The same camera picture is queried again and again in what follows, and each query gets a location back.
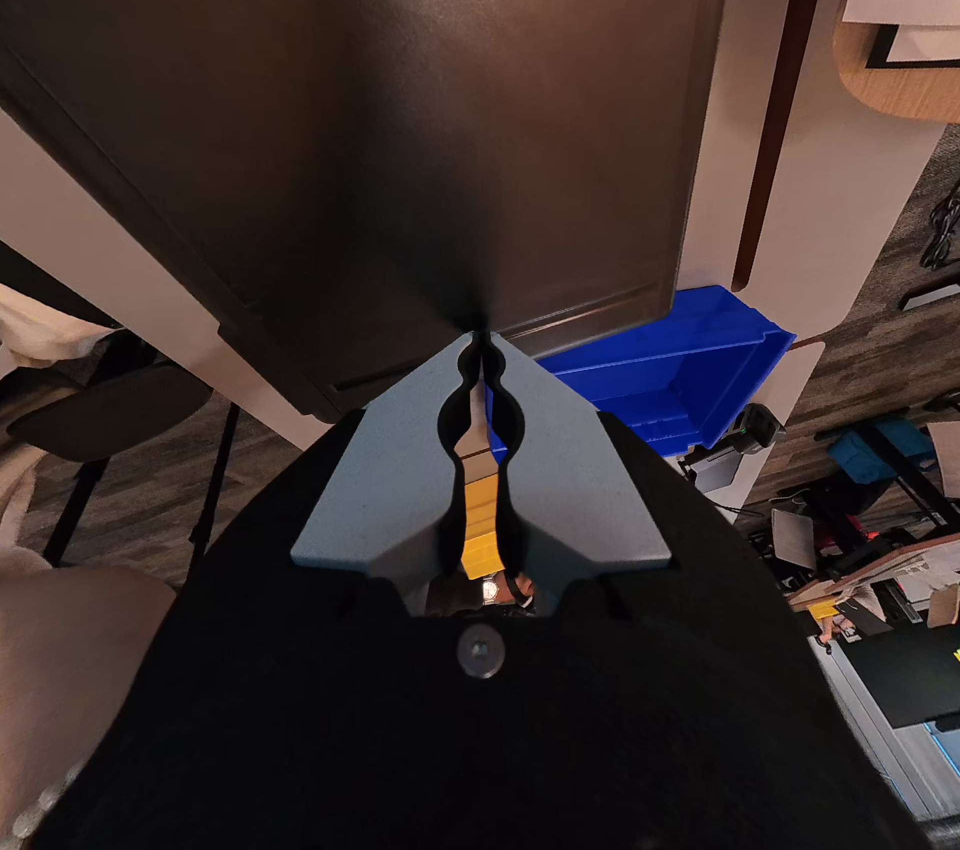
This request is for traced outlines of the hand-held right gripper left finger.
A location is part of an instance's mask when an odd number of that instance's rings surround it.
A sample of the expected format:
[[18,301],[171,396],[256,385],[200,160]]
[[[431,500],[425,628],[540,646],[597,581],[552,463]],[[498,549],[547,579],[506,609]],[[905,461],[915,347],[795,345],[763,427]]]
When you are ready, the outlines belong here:
[[460,561],[478,339],[466,333],[371,401],[291,549],[295,565],[390,580],[414,616]]

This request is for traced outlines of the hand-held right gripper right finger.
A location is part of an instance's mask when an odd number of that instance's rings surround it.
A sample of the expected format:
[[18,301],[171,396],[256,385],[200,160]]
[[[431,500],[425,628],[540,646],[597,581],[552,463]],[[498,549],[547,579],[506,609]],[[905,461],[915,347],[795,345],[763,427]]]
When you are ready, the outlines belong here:
[[571,583],[666,568],[670,549],[593,404],[498,333],[484,335],[496,533],[539,616]]

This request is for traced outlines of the blue plastic bin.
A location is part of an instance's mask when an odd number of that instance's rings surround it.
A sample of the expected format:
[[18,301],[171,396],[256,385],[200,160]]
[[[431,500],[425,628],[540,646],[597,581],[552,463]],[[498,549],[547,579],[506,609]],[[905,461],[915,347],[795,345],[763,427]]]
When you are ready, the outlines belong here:
[[612,321],[602,336],[605,322],[557,314],[495,335],[503,377],[486,385],[485,413],[498,463],[520,462],[527,436],[590,452],[612,418],[662,458],[713,447],[796,340],[721,286],[677,292],[651,323]]

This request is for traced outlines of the person's right forearm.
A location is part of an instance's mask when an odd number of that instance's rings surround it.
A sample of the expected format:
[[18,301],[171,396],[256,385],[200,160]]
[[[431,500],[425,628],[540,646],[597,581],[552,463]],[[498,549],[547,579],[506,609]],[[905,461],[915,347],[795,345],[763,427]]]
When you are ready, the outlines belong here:
[[1,579],[1,838],[26,848],[113,724],[175,599],[128,568]]

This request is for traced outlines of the yellow plastic bin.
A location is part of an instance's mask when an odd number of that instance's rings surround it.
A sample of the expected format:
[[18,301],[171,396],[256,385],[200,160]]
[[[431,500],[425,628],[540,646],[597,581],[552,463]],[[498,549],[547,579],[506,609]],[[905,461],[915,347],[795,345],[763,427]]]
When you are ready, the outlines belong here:
[[469,580],[504,570],[498,551],[497,499],[497,473],[464,487],[466,523],[461,565]]

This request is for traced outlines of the grey box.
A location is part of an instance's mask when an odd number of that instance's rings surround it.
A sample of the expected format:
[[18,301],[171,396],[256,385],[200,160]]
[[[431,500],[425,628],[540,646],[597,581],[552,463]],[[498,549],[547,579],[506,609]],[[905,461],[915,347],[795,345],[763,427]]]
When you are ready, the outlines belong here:
[[744,457],[741,451],[731,447],[698,447],[678,462],[690,483],[703,494],[707,494],[729,486],[734,481]]

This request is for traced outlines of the grey tablet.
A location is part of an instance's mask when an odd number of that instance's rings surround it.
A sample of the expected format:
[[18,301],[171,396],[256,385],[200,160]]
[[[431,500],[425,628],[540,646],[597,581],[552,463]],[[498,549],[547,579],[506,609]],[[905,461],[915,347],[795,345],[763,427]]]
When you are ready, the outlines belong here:
[[808,571],[816,571],[818,555],[811,518],[774,508],[771,511],[771,530],[776,559]]

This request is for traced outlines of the black chair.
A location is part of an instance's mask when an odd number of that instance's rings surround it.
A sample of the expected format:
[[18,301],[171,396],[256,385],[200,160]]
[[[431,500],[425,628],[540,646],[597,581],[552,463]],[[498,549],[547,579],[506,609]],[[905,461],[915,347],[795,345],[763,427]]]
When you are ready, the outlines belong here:
[[114,457],[165,434],[208,403],[213,389],[128,330],[108,336],[88,381],[21,368],[2,382],[2,500],[11,504],[14,464],[29,455],[79,464],[75,485],[42,552],[58,567]]

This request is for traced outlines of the blue bag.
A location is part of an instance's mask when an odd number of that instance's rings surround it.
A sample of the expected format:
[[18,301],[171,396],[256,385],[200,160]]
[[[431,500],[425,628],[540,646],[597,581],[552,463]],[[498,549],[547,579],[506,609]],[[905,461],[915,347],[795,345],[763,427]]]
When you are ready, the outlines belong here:
[[[936,463],[936,452],[930,437],[911,421],[902,417],[886,417],[873,424],[920,472],[927,472]],[[826,451],[856,484],[893,481],[897,477],[894,468],[851,429],[843,431]]]

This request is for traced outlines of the cardboard box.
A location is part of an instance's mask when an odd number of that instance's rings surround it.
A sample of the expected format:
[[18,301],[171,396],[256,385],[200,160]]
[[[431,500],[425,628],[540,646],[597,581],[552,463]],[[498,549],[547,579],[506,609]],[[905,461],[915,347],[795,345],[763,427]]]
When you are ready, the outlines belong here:
[[893,577],[903,568],[926,559],[929,554],[945,556],[947,551],[950,550],[958,552],[958,545],[958,533],[935,540],[916,542],[911,546],[900,548],[888,555],[879,557],[839,580],[810,583],[787,597],[787,604],[794,612],[804,611],[810,605],[832,600],[846,590],[855,589],[862,581],[872,582],[873,580]]

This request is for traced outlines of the white cloth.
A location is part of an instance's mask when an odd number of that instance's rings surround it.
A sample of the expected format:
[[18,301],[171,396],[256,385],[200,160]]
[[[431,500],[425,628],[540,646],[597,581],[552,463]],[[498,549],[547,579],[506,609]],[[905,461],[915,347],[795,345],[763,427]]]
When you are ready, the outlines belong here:
[[115,331],[102,322],[70,316],[5,285],[1,288],[1,579],[48,571],[40,555],[18,546],[18,534],[47,452],[13,436],[21,417],[81,391],[56,365],[88,357]]

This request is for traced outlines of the wooden board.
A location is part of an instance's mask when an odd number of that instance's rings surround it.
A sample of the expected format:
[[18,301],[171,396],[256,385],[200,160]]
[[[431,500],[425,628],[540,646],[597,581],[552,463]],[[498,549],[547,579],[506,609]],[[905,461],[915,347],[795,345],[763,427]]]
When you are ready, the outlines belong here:
[[847,91],[889,116],[942,124],[959,123],[957,67],[868,68],[879,25],[840,21],[832,38],[833,60]]

